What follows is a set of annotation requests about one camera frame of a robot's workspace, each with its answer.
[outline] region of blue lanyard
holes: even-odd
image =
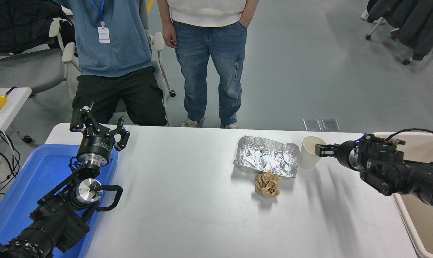
[[[103,17],[103,7],[105,6],[105,0],[102,0],[102,9],[100,10],[97,5],[95,4],[94,0],[90,0],[92,2],[92,5],[94,5],[95,9],[97,9],[98,13],[100,13],[100,21],[102,26],[105,25],[105,18]]]

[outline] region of white desk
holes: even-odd
[[[0,88],[0,95],[5,95],[9,88]],[[0,130],[5,132],[17,113],[31,94],[31,88],[16,88],[8,95],[8,101],[0,110]]]
[[[131,137],[111,182],[123,195],[98,217],[87,258],[417,257],[394,199],[336,159],[298,168],[275,199],[256,194],[256,175],[232,164],[245,135],[300,146],[309,135],[340,144],[361,134],[126,128]],[[81,139],[59,124],[46,143]]]

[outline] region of id badge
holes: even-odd
[[[109,43],[109,28],[108,27],[98,27],[98,39],[100,43]]]

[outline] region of blue plastic bin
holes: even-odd
[[[0,243],[5,245],[32,223],[28,216],[38,207],[36,202],[71,174],[69,160],[76,156],[78,149],[78,145],[44,144],[30,154],[0,204]],[[100,183],[110,183],[117,160],[118,152],[114,150],[109,164],[102,167],[97,176]],[[95,212],[87,222],[91,228],[89,233],[66,253],[55,248],[54,258],[83,257],[90,245],[97,215]]]

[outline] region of black pants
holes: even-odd
[[[133,123],[165,126],[167,120],[162,104],[164,93],[157,85],[154,70],[155,68],[150,66],[115,78],[78,76],[79,84],[72,102],[73,111],[89,106],[93,101],[92,115],[97,122],[107,124],[122,99]]]
[[[371,11],[372,7],[373,7],[376,3],[377,3],[377,0],[369,0],[369,1],[368,1],[368,5],[366,6],[366,10],[368,11],[368,13],[369,13],[369,11]]]

